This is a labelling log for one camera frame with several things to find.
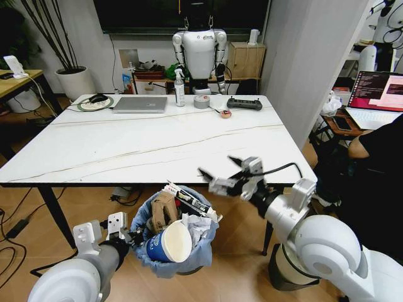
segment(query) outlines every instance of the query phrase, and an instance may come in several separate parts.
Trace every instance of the smartphone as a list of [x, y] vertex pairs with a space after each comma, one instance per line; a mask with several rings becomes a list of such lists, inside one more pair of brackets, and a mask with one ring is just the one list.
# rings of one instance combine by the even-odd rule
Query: smartphone
[[8, 79], [10, 79], [12, 77], [13, 77], [13, 74], [10, 73], [10, 72], [7, 72], [6, 74], [0, 75], [0, 79], [2, 79], [2, 80], [8, 80]]
[[333, 118], [334, 123], [336, 124], [336, 126], [340, 129], [340, 130], [344, 130], [344, 131], [351, 131], [351, 127], [350, 125], [347, 123], [345, 118], [342, 118], [340, 116], [335, 116]]

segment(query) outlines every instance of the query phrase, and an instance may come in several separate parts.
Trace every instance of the spray bottle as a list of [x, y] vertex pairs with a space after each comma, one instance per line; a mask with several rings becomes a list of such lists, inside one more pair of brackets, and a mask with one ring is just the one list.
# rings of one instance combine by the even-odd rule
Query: spray bottle
[[179, 107], [184, 106], [184, 84], [181, 76], [184, 77], [182, 69], [175, 69], [176, 80], [175, 80], [175, 95], [176, 95], [176, 105]]

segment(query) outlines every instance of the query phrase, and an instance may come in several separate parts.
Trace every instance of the box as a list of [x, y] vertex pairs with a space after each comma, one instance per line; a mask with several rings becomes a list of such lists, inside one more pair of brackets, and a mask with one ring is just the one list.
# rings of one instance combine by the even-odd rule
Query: box
[[152, 225], [155, 233], [162, 232], [169, 224], [179, 219], [175, 198], [168, 192], [161, 192], [151, 202]]
[[231, 42], [227, 67], [232, 71], [232, 78], [237, 80], [260, 78], [265, 53], [264, 44], [248, 45], [246, 42]]

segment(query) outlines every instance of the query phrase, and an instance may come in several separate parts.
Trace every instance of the black controller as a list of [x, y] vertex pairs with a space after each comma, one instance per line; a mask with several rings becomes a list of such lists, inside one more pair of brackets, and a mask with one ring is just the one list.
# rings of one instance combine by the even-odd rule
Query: black controller
[[262, 103], [260, 103], [259, 99], [255, 99], [254, 101], [248, 101], [246, 99], [234, 99], [232, 97], [228, 99], [227, 107], [255, 109], [258, 111], [263, 108]]

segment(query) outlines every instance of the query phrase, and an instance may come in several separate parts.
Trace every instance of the laptop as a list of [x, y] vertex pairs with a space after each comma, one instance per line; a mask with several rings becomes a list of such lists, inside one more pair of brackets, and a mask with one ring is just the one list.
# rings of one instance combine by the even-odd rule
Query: laptop
[[166, 96], [134, 96], [122, 97], [113, 107], [114, 113], [163, 113], [165, 112]]
[[403, 74], [360, 71], [346, 111], [361, 129], [393, 122], [403, 113]]

